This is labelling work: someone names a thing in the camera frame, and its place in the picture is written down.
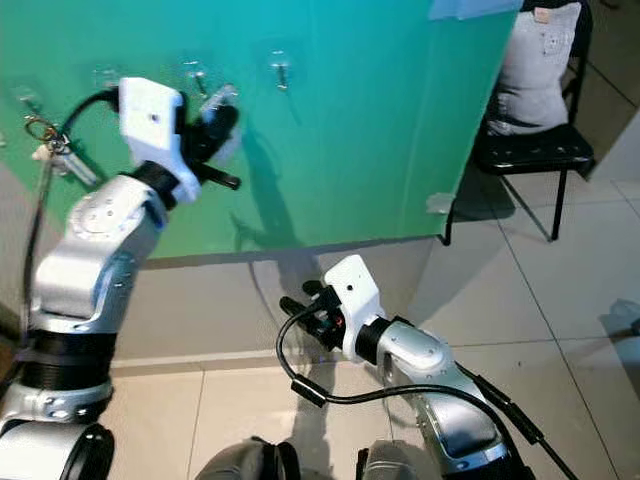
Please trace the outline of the black metal chair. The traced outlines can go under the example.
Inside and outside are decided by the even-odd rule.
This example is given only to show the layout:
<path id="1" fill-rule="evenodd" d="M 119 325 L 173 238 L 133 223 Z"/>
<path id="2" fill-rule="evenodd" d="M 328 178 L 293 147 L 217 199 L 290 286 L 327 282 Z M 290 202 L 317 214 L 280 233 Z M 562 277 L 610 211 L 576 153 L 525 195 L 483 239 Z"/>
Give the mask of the black metal chair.
<path id="1" fill-rule="evenodd" d="M 558 173 L 556 212 L 554 212 L 552 228 L 547 233 L 549 242 L 557 241 L 561 233 L 564 193 L 567 191 L 567 179 L 570 173 L 584 175 L 598 163 L 594 147 L 585 140 L 575 124 L 580 111 L 594 27 L 589 1 L 581 1 L 582 14 L 577 27 L 576 41 L 561 81 L 564 101 L 570 113 L 570 123 L 536 134 L 493 136 L 484 131 L 483 118 L 468 157 L 476 170 L 495 175 L 495 177 Z"/>

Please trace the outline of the key bunch with pale tag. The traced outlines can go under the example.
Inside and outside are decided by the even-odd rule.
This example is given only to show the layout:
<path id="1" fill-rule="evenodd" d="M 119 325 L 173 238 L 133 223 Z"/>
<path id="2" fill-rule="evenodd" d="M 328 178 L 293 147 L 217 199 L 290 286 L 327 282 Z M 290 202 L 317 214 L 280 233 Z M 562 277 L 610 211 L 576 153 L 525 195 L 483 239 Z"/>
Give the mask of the key bunch with pale tag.
<path id="1" fill-rule="evenodd" d="M 200 106 L 201 111 L 211 111 L 216 108 L 223 108 L 223 106 L 236 106 L 239 101 L 238 88 L 234 87 L 232 83 L 224 83 L 218 88 L 218 90 L 212 91 L 209 96 L 206 97 L 204 102 Z"/>

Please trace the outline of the green wall sheet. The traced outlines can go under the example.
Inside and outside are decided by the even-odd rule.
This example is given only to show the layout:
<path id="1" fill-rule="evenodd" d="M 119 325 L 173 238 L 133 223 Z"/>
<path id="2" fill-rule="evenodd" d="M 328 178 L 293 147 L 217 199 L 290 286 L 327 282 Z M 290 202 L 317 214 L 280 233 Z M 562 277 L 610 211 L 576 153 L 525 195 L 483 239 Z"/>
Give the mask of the green wall sheet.
<path id="1" fill-rule="evenodd" d="M 1 0 L 4 155 L 36 178 L 13 88 L 64 122 L 113 67 L 200 95 L 238 88 L 238 191 L 207 186 L 177 207 L 156 256 L 247 253 L 434 236 L 425 198 L 456 193 L 517 12 L 429 20 L 433 0 Z M 276 90 L 268 51 L 294 56 Z"/>

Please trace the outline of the grey-white cushion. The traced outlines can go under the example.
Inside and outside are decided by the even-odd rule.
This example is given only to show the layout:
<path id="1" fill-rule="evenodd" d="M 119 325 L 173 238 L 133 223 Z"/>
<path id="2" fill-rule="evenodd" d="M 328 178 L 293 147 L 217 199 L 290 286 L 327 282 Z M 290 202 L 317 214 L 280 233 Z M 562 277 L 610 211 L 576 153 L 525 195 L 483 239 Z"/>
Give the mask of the grey-white cushion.
<path id="1" fill-rule="evenodd" d="M 525 0 L 486 109 L 486 133 L 536 134 L 570 123 L 561 81 L 581 14 L 581 0 Z"/>

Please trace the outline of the pale blue tape strip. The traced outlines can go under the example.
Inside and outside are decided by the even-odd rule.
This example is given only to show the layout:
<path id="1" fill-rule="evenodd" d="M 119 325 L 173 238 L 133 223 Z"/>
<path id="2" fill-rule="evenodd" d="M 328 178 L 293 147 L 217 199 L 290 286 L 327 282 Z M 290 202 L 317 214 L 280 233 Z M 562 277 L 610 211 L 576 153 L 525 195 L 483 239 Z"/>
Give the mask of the pale blue tape strip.
<path id="1" fill-rule="evenodd" d="M 486 15 L 518 12 L 524 0 L 431 0 L 429 20 L 467 20 Z"/>

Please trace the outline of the grey robot leg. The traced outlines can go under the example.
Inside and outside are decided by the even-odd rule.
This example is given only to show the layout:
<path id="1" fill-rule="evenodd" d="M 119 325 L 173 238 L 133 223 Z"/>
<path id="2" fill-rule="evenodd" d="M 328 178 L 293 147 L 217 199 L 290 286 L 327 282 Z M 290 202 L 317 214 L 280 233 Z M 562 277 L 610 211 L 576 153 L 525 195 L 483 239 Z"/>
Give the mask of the grey robot leg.
<path id="1" fill-rule="evenodd" d="M 355 480 L 420 480 L 412 451 L 412 445 L 404 442 L 376 440 L 358 452 Z"/>
<path id="2" fill-rule="evenodd" d="M 251 436 L 221 449 L 195 480 L 302 480 L 296 448 Z"/>

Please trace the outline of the key bunch with white bear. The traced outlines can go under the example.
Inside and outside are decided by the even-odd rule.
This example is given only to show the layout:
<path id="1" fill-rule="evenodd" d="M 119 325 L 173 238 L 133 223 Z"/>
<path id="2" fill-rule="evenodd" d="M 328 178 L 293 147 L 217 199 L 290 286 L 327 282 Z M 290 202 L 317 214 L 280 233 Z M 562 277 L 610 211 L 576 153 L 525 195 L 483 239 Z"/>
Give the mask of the key bunch with white bear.
<path id="1" fill-rule="evenodd" d="M 38 147 L 32 154 L 37 163 L 50 166 L 52 172 L 59 175 L 72 174 L 90 191 L 100 186 L 100 174 L 78 155 L 72 141 L 49 120 L 36 114 L 24 115 L 24 132 L 38 141 Z"/>

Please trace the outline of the clear adhesive wall hook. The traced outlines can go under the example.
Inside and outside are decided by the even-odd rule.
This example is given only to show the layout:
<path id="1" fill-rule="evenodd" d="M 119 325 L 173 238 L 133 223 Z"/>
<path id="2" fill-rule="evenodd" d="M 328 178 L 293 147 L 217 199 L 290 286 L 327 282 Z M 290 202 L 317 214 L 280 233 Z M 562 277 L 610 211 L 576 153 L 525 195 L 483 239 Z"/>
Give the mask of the clear adhesive wall hook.
<path id="1" fill-rule="evenodd" d="M 87 97 L 90 104 L 93 102 L 106 102 L 118 108 L 120 74 L 113 67 L 101 67 L 93 70 L 93 87 L 96 91 Z"/>
<path id="2" fill-rule="evenodd" d="M 40 95 L 31 87 L 19 84 L 19 86 L 13 88 L 13 95 L 18 104 L 22 106 L 24 113 L 35 116 L 44 115 L 44 101 L 42 101 Z"/>
<path id="3" fill-rule="evenodd" d="M 183 61 L 180 64 L 180 69 L 198 95 L 207 99 L 210 96 L 209 73 L 207 73 L 204 64 L 200 60 Z"/>
<path id="4" fill-rule="evenodd" d="M 276 90 L 291 92 L 294 79 L 294 56 L 291 51 L 274 47 L 268 51 L 268 68 Z"/>

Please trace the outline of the grey robot left leg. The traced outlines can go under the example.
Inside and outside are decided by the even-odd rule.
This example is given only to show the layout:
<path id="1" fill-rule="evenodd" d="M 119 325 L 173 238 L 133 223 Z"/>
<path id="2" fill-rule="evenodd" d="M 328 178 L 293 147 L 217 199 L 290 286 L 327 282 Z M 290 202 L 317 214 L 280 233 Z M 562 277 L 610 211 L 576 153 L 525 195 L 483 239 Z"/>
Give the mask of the grey robot left leg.
<path id="1" fill-rule="evenodd" d="M 251 436 L 221 449 L 195 480 L 302 480 L 296 448 Z"/>

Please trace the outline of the grey robot right leg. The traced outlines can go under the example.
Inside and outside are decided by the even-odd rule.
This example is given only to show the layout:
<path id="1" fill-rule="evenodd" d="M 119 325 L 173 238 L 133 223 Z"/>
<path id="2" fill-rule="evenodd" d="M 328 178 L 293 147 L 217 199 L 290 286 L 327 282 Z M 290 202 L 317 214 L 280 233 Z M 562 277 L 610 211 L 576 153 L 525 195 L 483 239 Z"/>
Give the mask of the grey robot right leg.
<path id="1" fill-rule="evenodd" d="M 358 452 L 355 480 L 420 480 L 412 451 L 412 445 L 404 442 L 376 440 Z"/>

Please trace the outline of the pale tape on sheet corner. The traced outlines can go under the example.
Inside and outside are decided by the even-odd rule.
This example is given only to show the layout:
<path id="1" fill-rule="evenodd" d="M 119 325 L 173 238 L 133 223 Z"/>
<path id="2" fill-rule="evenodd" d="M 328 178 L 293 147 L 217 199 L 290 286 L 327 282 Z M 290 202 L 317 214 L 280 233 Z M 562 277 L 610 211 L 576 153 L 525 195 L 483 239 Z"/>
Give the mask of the pale tape on sheet corner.
<path id="1" fill-rule="evenodd" d="M 456 195 L 451 192 L 431 193 L 425 198 L 425 212 L 431 215 L 448 215 L 452 211 Z"/>

